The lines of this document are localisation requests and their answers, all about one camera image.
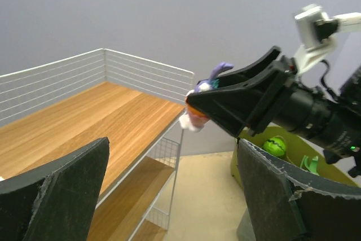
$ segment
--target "wire rail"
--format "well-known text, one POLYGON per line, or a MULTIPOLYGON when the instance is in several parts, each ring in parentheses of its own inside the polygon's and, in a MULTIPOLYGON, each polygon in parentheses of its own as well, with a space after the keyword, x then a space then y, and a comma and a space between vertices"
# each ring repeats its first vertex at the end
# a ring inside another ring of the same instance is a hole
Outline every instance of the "wire rail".
POLYGON ((193 76, 153 60, 97 49, 0 76, 0 127, 104 81, 184 103, 193 76))

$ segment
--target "floor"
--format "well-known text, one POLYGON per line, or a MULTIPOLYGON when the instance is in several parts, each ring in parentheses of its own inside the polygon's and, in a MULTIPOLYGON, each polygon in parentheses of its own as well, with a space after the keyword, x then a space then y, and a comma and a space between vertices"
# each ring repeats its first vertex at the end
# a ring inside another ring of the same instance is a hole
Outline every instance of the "floor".
MULTIPOLYGON (((232 152, 184 156, 165 241, 237 241, 236 229, 246 209, 242 189, 230 174, 232 152)), ((169 187, 160 196, 162 207, 169 187)))

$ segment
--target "green toy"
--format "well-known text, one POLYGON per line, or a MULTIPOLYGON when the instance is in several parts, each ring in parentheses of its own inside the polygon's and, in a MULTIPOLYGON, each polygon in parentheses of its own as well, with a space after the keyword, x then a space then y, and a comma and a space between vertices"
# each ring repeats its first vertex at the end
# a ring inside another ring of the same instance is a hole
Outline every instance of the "green toy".
POLYGON ((310 173, 313 173, 313 174, 319 176, 319 174, 317 172, 318 156, 315 156, 314 158, 312 158, 311 162, 309 164, 308 164, 308 160, 309 160, 309 157, 307 155, 305 155, 301 161, 300 168, 302 169, 304 166, 305 169, 308 170, 310 173))
POLYGON ((262 149, 273 156, 281 158, 285 156, 287 147, 284 138, 277 135, 268 139, 262 145, 262 149))

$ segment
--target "green ball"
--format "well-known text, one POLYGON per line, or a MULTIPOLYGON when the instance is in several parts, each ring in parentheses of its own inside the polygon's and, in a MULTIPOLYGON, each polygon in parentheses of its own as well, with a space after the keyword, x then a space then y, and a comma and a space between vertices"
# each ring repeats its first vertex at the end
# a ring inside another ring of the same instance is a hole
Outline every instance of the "green ball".
POLYGON ((279 137, 268 139, 263 144, 262 149, 276 157, 282 157, 286 154, 286 144, 279 137))

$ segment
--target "wooden shelf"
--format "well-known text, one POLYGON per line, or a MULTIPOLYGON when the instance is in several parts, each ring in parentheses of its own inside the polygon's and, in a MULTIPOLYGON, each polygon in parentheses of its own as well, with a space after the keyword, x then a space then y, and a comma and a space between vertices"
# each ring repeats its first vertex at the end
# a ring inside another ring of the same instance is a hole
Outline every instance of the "wooden shelf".
MULTIPOLYGON (((174 168, 145 157, 95 210, 88 241, 127 240, 173 171, 174 168)), ((142 236, 161 236, 150 222, 140 230, 142 236)))
POLYGON ((145 220, 132 240, 133 241, 162 241, 165 234, 166 234, 166 230, 145 220))
POLYGON ((181 114, 183 106, 109 82, 0 128, 7 179, 108 137, 104 195, 181 114))

